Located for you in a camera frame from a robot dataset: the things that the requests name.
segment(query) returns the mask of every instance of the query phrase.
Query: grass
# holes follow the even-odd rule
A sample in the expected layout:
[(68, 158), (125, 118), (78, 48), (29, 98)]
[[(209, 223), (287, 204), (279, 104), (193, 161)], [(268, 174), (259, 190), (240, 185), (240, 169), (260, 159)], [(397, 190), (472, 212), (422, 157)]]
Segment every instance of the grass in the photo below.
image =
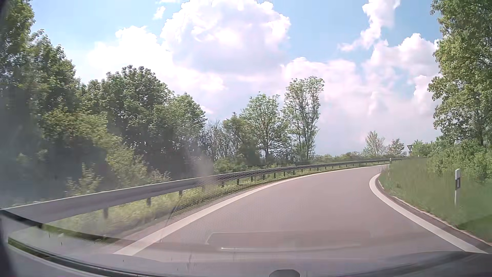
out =
[(454, 205), (454, 170), (429, 172), (427, 159), (393, 162), (379, 177), (389, 194), (429, 212), (461, 230), (492, 242), (492, 180), (477, 182), (462, 171)]
[(129, 230), (135, 230), (139, 227), (147, 226), (151, 224), (150, 222), (156, 219), (176, 217), (183, 212), (206, 205), (219, 198), (260, 186), (262, 184), (307, 174), (334, 171), (345, 168), (355, 168), (360, 166), (358, 164), (354, 166), (349, 165), (348, 167), (334, 166), (334, 168), (327, 167), (326, 170), (325, 167), (320, 167), (319, 171), (317, 171), (316, 168), (311, 170), (304, 169), (302, 172), (301, 170), (296, 170), (295, 175), (292, 174), (292, 171), (286, 172), (285, 176), (283, 176), (283, 173), (277, 173), (276, 178), (274, 178), (274, 174), (271, 173), (265, 175), (265, 179), (263, 179), (261, 175), (253, 177), (253, 181), (251, 181), (250, 178), (242, 178), (240, 179), (239, 185), (236, 183), (236, 180), (228, 181), (223, 184), (223, 187), (221, 183), (215, 183), (207, 185), (205, 191), (202, 190), (201, 187), (197, 187), (183, 191), (182, 196), (180, 196), (178, 192), (174, 192), (152, 197), (152, 203), (150, 206), (147, 205), (147, 201), (144, 199), (124, 205), (110, 207), (108, 209), (107, 218), (104, 218), (102, 210), (97, 210), (51, 222), (48, 225), (45, 225), (45, 229), (51, 229), (54, 231), (57, 228), (63, 228), (66, 230), (75, 231), (74, 234), (72, 234), (75, 236), (77, 235), (76, 232), (94, 234), (98, 236), (117, 236)]

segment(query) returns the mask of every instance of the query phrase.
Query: road edge line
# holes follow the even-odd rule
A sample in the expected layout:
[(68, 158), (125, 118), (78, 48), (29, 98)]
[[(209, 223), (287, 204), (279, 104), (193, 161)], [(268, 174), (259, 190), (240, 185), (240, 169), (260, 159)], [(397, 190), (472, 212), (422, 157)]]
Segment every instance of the road edge line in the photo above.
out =
[(395, 211), (399, 212), (401, 215), (405, 216), (406, 218), (412, 220), (413, 222), (417, 223), (421, 227), (427, 229), (428, 231), (432, 232), (436, 236), (444, 239), (445, 241), (451, 243), (452, 245), (462, 249), (463, 251), (466, 252), (474, 252), (474, 253), (485, 253), (487, 252), (463, 241), (462, 239), (459, 239), (452, 234), (446, 232), (445, 230), (442, 230), (441, 228), (433, 225), (432, 223), (424, 220), (423, 218), (407, 211), (400, 205), (396, 204), (393, 202), (391, 199), (389, 199), (386, 195), (384, 195), (382, 192), (380, 192), (377, 187), (376, 187), (376, 179), (381, 175), (381, 173), (376, 174), (371, 178), (369, 181), (369, 187), (372, 191), (372, 193), (377, 196), (380, 200), (382, 200), (385, 204), (393, 208)]

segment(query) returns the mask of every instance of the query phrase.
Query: white cloud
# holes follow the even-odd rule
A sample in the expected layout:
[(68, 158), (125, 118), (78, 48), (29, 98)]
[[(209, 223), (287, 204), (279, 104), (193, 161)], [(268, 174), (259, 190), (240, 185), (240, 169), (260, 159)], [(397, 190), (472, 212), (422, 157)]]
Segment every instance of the white cloud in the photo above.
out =
[(162, 19), (162, 15), (164, 14), (164, 11), (166, 10), (166, 7), (160, 6), (157, 8), (157, 11), (154, 14), (153, 19)]
[(288, 17), (270, 2), (191, 0), (166, 21), (160, 36), (179, 65), (203, 72), (253, 73), (285, 61)]
[(419, 34), (397, 46), (377, 41), (398, 4), (370, 0), (364, 5), (370, 26), (355, 45), (374, 45), (364, 63), (288, 60), (280, 46), (288, 41), (290, 21), (270, 2), (190, 0), (166, 21), (160, 38), (145, 26), (118, 30), (115, 41), (98, 42), (87, 55), (87, 67), (77, 69), (103, 78), (128, 64), (145, 66), (177, 93), (190, 93), (212, 120), (239, 112), (258, 91), (283, 95), (292, 78), (316, 75), (325, 80), (318, 153), (361, 150), (372, 130), (405, 143), (431, 140), (437, 134), (431, 116), (435, 103), (427, 84), (438, 74), (432, 56), (436, 43)]
[(369, 28), (361, 31), (361, 36), (353, 43), (343, 43), (342, 51), (352, 51), (358, 46), (369, 49), (381, 37), (382, 27), (392, 27), (395, 20), (395, 9), (400, 0), (369, 0), (362, 10), (369, 17)]

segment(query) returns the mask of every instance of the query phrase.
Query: road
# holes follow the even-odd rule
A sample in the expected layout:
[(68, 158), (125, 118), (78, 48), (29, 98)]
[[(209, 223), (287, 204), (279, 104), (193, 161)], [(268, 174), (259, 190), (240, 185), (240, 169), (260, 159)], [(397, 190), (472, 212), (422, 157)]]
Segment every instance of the road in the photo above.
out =
[[(459, 243), (429, 231), (376, 196), (369, 182), (382, 168), (317, 173), (265, 185), (181, 220), (156, 224), (130, 236), (125, 245), (93, 245), (89, 251), (87, 242), (73, 238), (62, 244), (58, 237), (39, 234), (32, 240), (45, 249), (60, 244), (61, 251), (70, 244), (68, 249), (81, 251), (64, 255), (93, 264), (216, 277), (268, 276), (280, 268), (313, 272), (316, 267), (336, 275), (377, 270), (392, 265), (391, 258), (412, 253), (462, 251)], [(413, 263), (427, 260), (429, 256), (419, 256)]]
[[(205, 261), (272, 255), (363, 259), (461, 251), (375, 196), (369, 181), (381, 168), (283, 181), (206, 212), (188, 224), (178, 222), (147, 234), (116, 253), (158, 261), (188, 260), (192, 255), (195, 261)], [(184, 252), (169, 250), (167, 246), (173, 243), (210, 245), (223, 253), (210, 255), (192, 247)]]

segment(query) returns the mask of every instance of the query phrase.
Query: guardrail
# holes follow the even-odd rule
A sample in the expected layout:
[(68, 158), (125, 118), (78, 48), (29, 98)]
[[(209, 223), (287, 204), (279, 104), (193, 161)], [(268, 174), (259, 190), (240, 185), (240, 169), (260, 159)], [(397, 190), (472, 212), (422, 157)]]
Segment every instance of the guardrail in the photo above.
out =
[[(393, 158), (395, 160), (401, 160), (404, 158)], [(142, 185), (137, 187), (130, 187), (124, 189), (117, 189), (111, 191), (97, 192), (91, 194), (85, 194), (80, 196), (73, 196), (67, 198), (61, 198), (56, 200), (50, 200), (40, 203), (33, 203), (28, 205), (16, 206), (12, 208), (6, 208), (5, 211), (19, 215), (21, 217), (35, 220), (40, 223), (49, 223), (59, 219), (68, 218), (71, 216), (88, 213), (96, 210), (104, 210), (104, 216), (108, 216), (108, 208), (118, 206), (138, 200), (147, 199), (147, 205), (151, 205), (152, 197), (168, 194), (172, 192), (180, 192), (183, 190), (204, 187), (207, 184), (223, 184), (225, 181), (237, 180), (239, 184), (240, 178), (253, 178), (254, 176), (266, 174), (284, 173), (292, 171), (295, 174), (296, 171), (302, 171), (304, 169), (314, 169), (335, 166), (348, 166), (355, 164), (367, 164), (367, 163), (384, 163), (389, 162), (390, 159), (377, 159), (377, 160), (363, 160), (363, 161), (346, 161), (338, 163), (328, 164), (311, 164), (302, 166), (289, 166), (280, 168), (268, 168), (243, 172), (233, 172), (225, 174), (217, 174), (205, 177), (196, 177), (183, 180), (175, 180), (157, 184)]]

